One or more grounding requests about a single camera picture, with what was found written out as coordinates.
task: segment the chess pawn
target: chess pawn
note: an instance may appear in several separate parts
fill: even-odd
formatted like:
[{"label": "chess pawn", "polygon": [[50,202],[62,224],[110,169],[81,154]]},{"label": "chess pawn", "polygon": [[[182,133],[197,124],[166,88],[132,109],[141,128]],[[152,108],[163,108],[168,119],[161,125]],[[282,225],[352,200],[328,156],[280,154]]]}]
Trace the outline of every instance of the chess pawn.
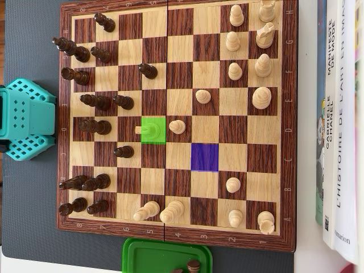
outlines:
[{"label": "chess pawn", "polygon": [[241,26],[244,22],[244,15],[239,5],[234,5],[230,10],[230,23],[234,27]]},{"label": "chess pawn", "polygon": [[272,72],[271,59],[267,54],[262,54],[254,66],[255,74],[258,77],[267,77]]},{"label": "chess pawn", "polygon": [[273,43],[274,32],[273,23],[266,23],[264,27],[257,31],[257,46],[263,49],[270,47]]}]

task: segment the chess rook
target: chess rook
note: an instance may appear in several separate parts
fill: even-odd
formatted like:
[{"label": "chess rook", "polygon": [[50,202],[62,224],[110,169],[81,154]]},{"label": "chess rook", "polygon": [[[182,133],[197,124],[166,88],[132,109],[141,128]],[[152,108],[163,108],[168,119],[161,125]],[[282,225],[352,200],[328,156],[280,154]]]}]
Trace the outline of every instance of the chess rook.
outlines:
[{"label": "chess rook", "polygon": [[66,203],[62,204],[58,208],[58,212],[62,216],[70,215],[72,212],[82,212],[87,208],[86,199],[80,197],[75,199],[72,204]]},{"label": "chess rook", "polygon": [[74,71],[71,68],[65,67],[61,70],[61,76],[65,80],[74,80],[75,83],[80,85],[86,85],[89,83],[90,77],[89,73],[86,71]]},{"label": "chess rook", "polygon": [[67,40],[64,37],[52,39],[53,44],[55,44],[59,51],[63,51],[68,56],[75,56],[76,60],[85,63],[90,59],[90,52],[87,48],[77,46],[74,41]]},{"label": "chess rook", "polygon": [[104,14],[97,13],[95,14],[95,21],[103,27],[103,29],[107,32],[113,32],[115,30],[115,22],[104,16]]}]

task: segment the wooden chessboard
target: wooden chessboard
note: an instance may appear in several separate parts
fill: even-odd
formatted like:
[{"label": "wooden chessboard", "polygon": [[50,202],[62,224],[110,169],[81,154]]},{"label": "wooden chessboard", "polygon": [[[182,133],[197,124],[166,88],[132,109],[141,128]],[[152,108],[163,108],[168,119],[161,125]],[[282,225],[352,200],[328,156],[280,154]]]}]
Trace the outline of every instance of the wooden chessboard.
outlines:
[{"label": "wooden chessboard", "polygon": [[[245,21],[234,27],[230,8],[241,5]],[[87,63],[60,53],[60,68],[89,72],[86,86],[60,77],[59,168],[57,183],[76,175],[107,173],[110,187],[95,192],[57,191],[58,205],[84,197],[89,204],[108,200],[107,212],[67,217],[57,214],[61,230],[143,237],[173,242],[294,251],[296,241],[297,45],[298,1],[277,1],[273,45],[260,49],[257,30],[260,1],[87,1],[61,6],[60,36],[87,49],[99,46],[111,52],[103,64],[91,56]],[[108,33],[93,19],[102,12],[116,23]],[[225,47],[227,33],[237,32],[241,47]],[[263,53],[272,61],[272,73],[259,78],[256,59]],[[141,62],[154,65],[158,76],[149,80],[138,71]],[[228,67],[238,63],[243,76],[232,81]],[[271,104],[252,105],[253,92],[268,87]],[[195,94],[211,93],[202,105]],[[114,103],[99,111],[82,104],[82,94],[116,94],[134,100],[132,110]],[[107,120],[108,135],[81,132],[83,118]],[[146,144],[135,134],[142,117],[166,119],[165,144]],[[186,131],[168,129],[180,119]],[[116,147],[130,145],[134,156],[116,158]],[[229,193],[228,178],[242,182]],[[161,211],[172,200],[184,204],[184,214],[164,224],[159,214],[136,222],[133,214],[148,201]],[[229,225],[232,209],[243,213],[237,228]],[[269,211],[275,231],[263,235],[257,216]]]}]

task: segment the dark square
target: dark square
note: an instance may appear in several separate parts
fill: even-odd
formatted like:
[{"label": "dark square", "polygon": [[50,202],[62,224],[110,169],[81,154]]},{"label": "dark square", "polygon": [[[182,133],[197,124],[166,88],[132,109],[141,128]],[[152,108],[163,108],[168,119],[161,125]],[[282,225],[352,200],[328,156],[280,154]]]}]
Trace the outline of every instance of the dark square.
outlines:
[{"label": "dark square", "polygon": [[[226,189],[226,182],[229,178],[239,179],[241,186],[237,192],[230,193]],[[218,172],[218,198],[232,200],[246,200],[246,173],[245,172]]]},{"label": "dark square", "polygon": [[221,115],[219,117],[220,143],[247,143],[248,121],[247,116]]},{"label": "dark square", "polygon": [[196,99],[199,89],[194,89],[192,94],[192,115],[218,115],[219,114],[219,89],[204,89],[211,94],[207,104],[201,104]]},{"label": "dark square", "polygon": [[277,145],[248,144],[248,172],[277,173]]},{"label": "dark square", "polygon": [[192,117],[190,115],[168,115],[166,125],[172,121],[183,121],[186,125],[186,130],[182,134],[175,134],[167,128],[167,142],[185,142],[190,143],[192,137]]},{"label": "dark square", "polygon": [[114,156],[116,142],[95,142],[94,165],[100,167],[116,167],[117,160]]},{"label": "dark square", "polygon": [[143,38],[143,63],[167,62],[167,37]]},{"label": "dark square", "polygon": [[142,91],[142,115],[166,115],[167,91],[153,89]]},{"label": "dark square", "polygon": [[217,226],[217,199],[191,197],[191,225]]},{"label": "dark square", "polygon": [[[229,78],[229,65],[237,63],[243,70],[243,75],[237,81]],[[247,60],[221,60],[220,61],[220,88],[248,87],[248,61]]]},{"label": "dark square", "polygon": [[140,168],[118,168],[117,192],[140,194]]},{"label": "dark square", "polygon": [[133,40],[142,37],[142,13],[119,15],[119,40]]},{"label": "dark square", "polygon": [[106,200],[109,208],[105,212],[94,214],[96,217],[116,218],[116,192],[94,192],[93,201]]},{"label": "dark square", "polygon": [[167,63],[167,89],[192,88],[192,63]]},{"label": "dark square", "polygon": [[276,203],[250,200],[246,201],[246,229],[259,230],[258,215],[261,212],[272,213],[274,220],[276,220]]},{"label": "dark square", "polygon": [[78,128],[78,124],[84,119],[93,121],[94,117],[73,117],[73,141],[94,141],[94,134],[83,132]]},{"label": "dark square", "polygon": [[188,169],[166,169],[166,196],[191,196],[191,171]]},{"label": "dark square", "polygon": [[193,35],[193,9],[168,11],[168,36]]},{"label": "dark square", "polygon": [[135,127],[141,125],[141,117],[118,117],[118,141],[140,142],[140,135],[135,133]]},{"label": "dark square", "polygon": [[193,36],[194,61],[220,61],[220,34]]},{"label": "dark square", "polygon": [[278,113],[278,88],[267,87],[272,94],[271,103],[265,109],[257,109],[253,105],[253,94],[257,87],[248,88],[248,115],[277,115]]},{"label": "dark square", "polygon": [[75,43],[94,43],[96,40],[96,22],[94,18],[75,20]]}]

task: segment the dark chess piece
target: dark chess piece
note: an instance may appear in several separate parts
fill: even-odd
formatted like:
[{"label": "dark chess piece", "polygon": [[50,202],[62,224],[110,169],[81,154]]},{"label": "dark chess piece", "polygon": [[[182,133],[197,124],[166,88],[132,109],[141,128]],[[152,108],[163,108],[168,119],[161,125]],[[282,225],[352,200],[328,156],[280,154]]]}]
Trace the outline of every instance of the dark chess piece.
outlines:
[{"label": "dark chess piece", "polygon": [[59,189],[75,189],[82,190],[82,185],[87,181],[87,177],[84,175],[77,175],[74,178],[59,183]]},{"label": "dark chess piece", "polygon": [[104,14],[95,14],[95,21],[107,32],[113,32],[115,29],[115,22],[112,19],[104,16]]},{"label": "dark chess piece", "polygon": [[82,185],[82,190],[91,192],[97,189],[106,189],[110,183],[110,176],[103,173],[84,182]]},{"label": "dark chess piece", "polygon": [[109,203],[106,200],[100,200],[92,204],[87,208],[88,214],[96,214],[100,212],[105,212],[109,208]]},{"label": "dark chess piece", "polygon": [[80,97],[80,101],[98,110],[107,111],[110,108],[110,100],[105,96],[95,96],[85,94]]},{"label": "dark chess piece", "polygon": [[91,54],[105,64],[111,60],[110,52],[100,47],[91,48]]},{"label": "dark chess piece", "polygon": [[153,65],[142,63],[139,65],[139,71],[147,78],[153,79],[158,75],[157,69]]},{"label": "dark chess piece", "polygon": [[74,71],[71,68],[65,67],[61,70],[61,76],[65,80],[75,80],[75,83],[80,85],[86,85],[89,83],[89,73],[86,71]]},{"label": "dark chess piece", "polygon": [[90,59],[90,52],[87,48],[77,46],[74,41],[67,40],[64,37],[52,39],[53,44],[57,45],[57,48],[60,51],[64,51],[68,56],[75,56],[76,60],[81,61],[83,63],[87,62]]},{"label": "dark chess piece", "polygon": [[118,158],[130,158],[134,155],[134,149],[131,146],[116,148],[114,150],[114,155]]},{"label": "dark chess piece", "polygon": [[87,208],[87,200],[80,197],[75,199],[72,204],[62,204],[58,208],[58,212],[62,216],[70,215],[72,212],[82,212]]},{"label": "dark chess piece", "polygon": [[116,105],[121,106],[125,110],[130,110],[134,107],[134,101],[131,97],[116,95],[113,98]]},{"label": "dark chess piece", "polygon": [[78,128],[86,133],[97,133],[99,135],[107,135],[111,131],[111,124],[108,121],[94,121],[83,119]]}]

